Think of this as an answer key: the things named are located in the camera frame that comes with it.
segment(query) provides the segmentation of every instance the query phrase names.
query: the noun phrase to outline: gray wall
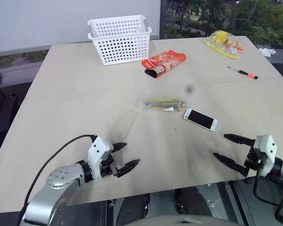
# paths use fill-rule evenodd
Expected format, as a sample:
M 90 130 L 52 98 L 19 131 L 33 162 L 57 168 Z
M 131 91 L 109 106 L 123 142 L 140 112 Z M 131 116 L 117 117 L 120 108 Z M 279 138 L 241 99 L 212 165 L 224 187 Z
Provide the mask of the gray wall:
M 160 0 L 0 0 L 0 56 L 86 42 L 87 21 L 144 15 L 159 38 Z

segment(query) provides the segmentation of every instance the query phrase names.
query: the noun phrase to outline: smartphone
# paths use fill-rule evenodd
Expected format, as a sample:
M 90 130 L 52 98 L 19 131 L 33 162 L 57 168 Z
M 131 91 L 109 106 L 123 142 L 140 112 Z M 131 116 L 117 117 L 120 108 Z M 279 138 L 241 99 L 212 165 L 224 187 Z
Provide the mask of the smartphone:
M 208 129 L 212 132 L 215 131 L 217 123 L 218 123 L 217 119 L 208 117 L 191 108 L 188 108 L 183 118 L 186 119 L 187 121 L 193 122 L 194 124 L 199 125 L 202 128 Z

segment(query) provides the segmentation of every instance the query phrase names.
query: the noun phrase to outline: transparent plastic bag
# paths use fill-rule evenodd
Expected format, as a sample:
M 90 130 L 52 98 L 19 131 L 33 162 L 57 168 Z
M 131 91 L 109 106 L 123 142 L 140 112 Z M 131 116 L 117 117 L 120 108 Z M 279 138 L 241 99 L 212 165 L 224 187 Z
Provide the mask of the transparent plastic bag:
M 181 112 L 186 105 L 184 101 L 176 98 L 150 98 L 145 99 L 142 102 L 147 108 L 166 112 Z
M 239 60 L 244 52 L 245 44 L 239 37 L 225 31 L 216 31 L 204 41 L 205 44 L 230 58 Z

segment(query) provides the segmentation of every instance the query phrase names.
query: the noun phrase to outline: wooden tabletop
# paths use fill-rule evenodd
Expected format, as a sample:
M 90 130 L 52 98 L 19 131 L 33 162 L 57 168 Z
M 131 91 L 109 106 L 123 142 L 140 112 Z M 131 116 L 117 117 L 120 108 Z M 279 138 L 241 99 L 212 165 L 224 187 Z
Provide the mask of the wooden tabletop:
M 241 38 L 246 43 L 241 60 L 221 55 L 202 38 L 152 40 L 150 57 L 169 49 L 186 55 L 158 79 L 146 75 L 141 62 L 103 66 L 92 43 L 52 46 L 0 150 L 0 212 L 21 209 L 36 173 L 64 143 L 82 134 L 106 137 L 125 108 L 139 116 L 127 147 L 113 155 L 118 166 L 141 161 L 121 178 L 86 184 L 70 204 L 241 179 L 213 152 L 243 164 L 249 147 L 230 142 L 224 133 L 253 139 L 271 134 L 283 159 L 283 77 Z M 145 109 L 142 100 L 151 97 L 186 101 L 187 107 L 216 118 L 216 131 L 185 121 L 184 112 Z M 90 145 L 82 138 L 65 148 L 45 168 L 31 197 L 52 170 L 86 160 Z

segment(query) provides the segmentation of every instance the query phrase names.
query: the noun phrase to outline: orange snack bag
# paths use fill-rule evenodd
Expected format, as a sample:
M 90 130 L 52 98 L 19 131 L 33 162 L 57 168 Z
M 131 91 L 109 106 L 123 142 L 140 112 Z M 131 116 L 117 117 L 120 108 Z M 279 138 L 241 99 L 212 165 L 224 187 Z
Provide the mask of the orange snack bag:
M 185 60 L 185 54 L 175 53 L 172 50 L 143 60 L 141 64 L 146 68 L 145 73 L 157 78 Z

